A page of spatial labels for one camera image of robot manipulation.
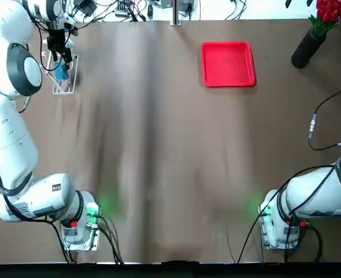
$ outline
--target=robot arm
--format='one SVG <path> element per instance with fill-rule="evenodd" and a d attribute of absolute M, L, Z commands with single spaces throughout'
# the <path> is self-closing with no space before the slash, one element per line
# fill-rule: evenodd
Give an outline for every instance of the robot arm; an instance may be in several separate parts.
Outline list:
<path fill-rule="evenodd" d="M 73 18 L 66 12 L 62 0 L 17 0 L 33 19 L 74 26 Z"/>
<path fill-rule="evenodd" d="M 321 168 L 295 177 L 290 180 L 286 189 L 280 192 L 272 190 L 266 195 L 259 206 L 260 212 L 264 210 L 260 222 L 265 248 L 285 249 L 287 240 L 287 249 L 296 247 L 301 229 L 300 220 L 341 216 L 340 163 L 338 160 L 334 169 Z M 315 192 L 326 176 L 327 179 Z M 297 207 L 293 217 L 291 211 Z"/>
<path fill-rule="evenodd" d="M 38 151 L 14 103 L 41 88 L 39 64 L 23 46 L 31 35 L 32 21 L 22 6 L 0 1 L 0 218 L 20 221 L 8 204 L 27 218 L 48 215 L 60 221 L 68 249 L 95 250 L 92 247 L 98 246 L 99 232 L 86 227 L 95 221 L 92 209 L 93 214 L 99 213 L 92 195 L 76 191 L 67 174 L 44 178 L 32 174 Z"/>

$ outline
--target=blue object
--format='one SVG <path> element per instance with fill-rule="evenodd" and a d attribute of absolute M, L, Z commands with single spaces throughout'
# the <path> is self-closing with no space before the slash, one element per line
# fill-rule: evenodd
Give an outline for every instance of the blue object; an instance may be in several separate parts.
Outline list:
<path fill-rule="evenodd" d="M 57 67 L 59 62 L 60 61 L 55 62 L 55 67 Z M 63 80 L 69 79 L 69 74 L 66 70 L 66 64 L 65 64 L 65 61 L 63 59 L 62 59 L 60 65 L 56 68 L 55 74 L 56 74 L 56 80 L 57 81 L 63 81 Z"/>

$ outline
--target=brown table surface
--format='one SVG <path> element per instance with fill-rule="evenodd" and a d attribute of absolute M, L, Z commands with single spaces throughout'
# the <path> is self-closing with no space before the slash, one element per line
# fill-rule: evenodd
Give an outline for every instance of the brown table surface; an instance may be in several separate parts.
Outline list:
<path fill-rule="evenodd" d="M 308 20 L 92 24 L 80 31 L 73 96 L 43 88 L 24 114 L 39 148 L 36 176 L 67 172 L 112 216 L 125 261 L 227 262 L 226 225 L 238 257 L 266 193 L 301 168 L 334 162 L 340 150 L 315 152 L 306 136 L 314 108 L 341 88 L 341 28 L 310 64 L 290 58 Z M 201 43 L 247 41 L 257 84 L 207 88 Z M 37 33 L 30 43 L 38 56 Z M 341 96 L 318 113 L 314 144 L 341 141 Z M 313 221 L 323 261 L 341 261 L 341 219 Z M 63 261 L 52 228 L 0 220 L 0 264 Z M 293 260 L 317 251 L 308 233 Z M 265 251 L 265 261 L 282 261 Z M 104 237 L 79 261 L 112 261 Z M 242 257 L 260 261 L 254 230 Z"/>

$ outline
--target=black vase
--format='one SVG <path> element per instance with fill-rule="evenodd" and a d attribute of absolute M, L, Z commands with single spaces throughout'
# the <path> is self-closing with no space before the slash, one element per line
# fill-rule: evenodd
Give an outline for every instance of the black vase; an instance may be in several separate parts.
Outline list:
<path fill-rule="evenodd" d="M 296 68 L 304 68 L 326 38 L 326 33 L 318 36 L 314 28 L 309 29 L 292 55 L 292 64 Z"/>

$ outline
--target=red tray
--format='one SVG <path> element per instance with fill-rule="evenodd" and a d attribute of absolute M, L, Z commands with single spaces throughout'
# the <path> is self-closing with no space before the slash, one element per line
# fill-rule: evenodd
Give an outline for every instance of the red tray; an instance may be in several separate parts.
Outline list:
<path fill-rule="evenodd" d="M 204 42 L 201 63 L 204 84 L 208 87 L 256 83 L 252 50 L 247 42 Z"/>

